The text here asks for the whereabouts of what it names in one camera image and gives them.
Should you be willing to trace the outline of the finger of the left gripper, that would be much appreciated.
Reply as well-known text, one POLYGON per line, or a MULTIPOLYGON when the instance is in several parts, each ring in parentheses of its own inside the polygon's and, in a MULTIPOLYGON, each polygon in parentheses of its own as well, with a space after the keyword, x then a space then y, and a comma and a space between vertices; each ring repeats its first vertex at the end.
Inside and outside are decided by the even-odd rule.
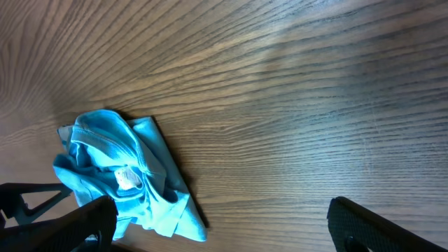
POLYGON ((4 183, 1 184, 1 229, 6 226, 6 220, 14 218, 19 225, 30 224, 58 202, 70 196, 72 190, 62 183, 4 183), (43 203, 29 208, 23 195, 57 191, 57 194, 43 203))

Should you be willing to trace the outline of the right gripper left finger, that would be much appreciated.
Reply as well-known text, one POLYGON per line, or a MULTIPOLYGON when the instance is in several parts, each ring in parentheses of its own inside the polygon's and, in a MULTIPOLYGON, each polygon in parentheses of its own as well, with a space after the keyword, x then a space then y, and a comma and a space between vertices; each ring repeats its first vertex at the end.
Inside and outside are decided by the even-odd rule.
POLYGON ((110 251, 116 203, 99 197, 60 218, 1 230, 1 252, 110 251))

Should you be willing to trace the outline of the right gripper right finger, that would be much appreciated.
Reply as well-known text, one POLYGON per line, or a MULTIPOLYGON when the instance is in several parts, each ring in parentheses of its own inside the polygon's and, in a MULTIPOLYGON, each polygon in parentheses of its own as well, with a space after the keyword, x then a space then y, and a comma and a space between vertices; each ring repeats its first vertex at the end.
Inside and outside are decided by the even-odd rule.
POLYGON ((447 252, 345 197, 330 201, 327 220, 337 252, 447 252))

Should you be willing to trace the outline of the light blue printed t-shirt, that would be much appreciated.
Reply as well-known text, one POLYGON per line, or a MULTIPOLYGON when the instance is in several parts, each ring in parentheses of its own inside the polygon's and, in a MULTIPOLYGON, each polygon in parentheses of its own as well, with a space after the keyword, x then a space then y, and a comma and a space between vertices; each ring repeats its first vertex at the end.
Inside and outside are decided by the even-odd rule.
POLYGON ((207 240, 206 225, 151 117, 125 120, 102 109, 57 133, 65 152, 53 161, 55 175, 81 207, 101 196, 113 199, 115 240, 130 224, 165 237, 207 240))

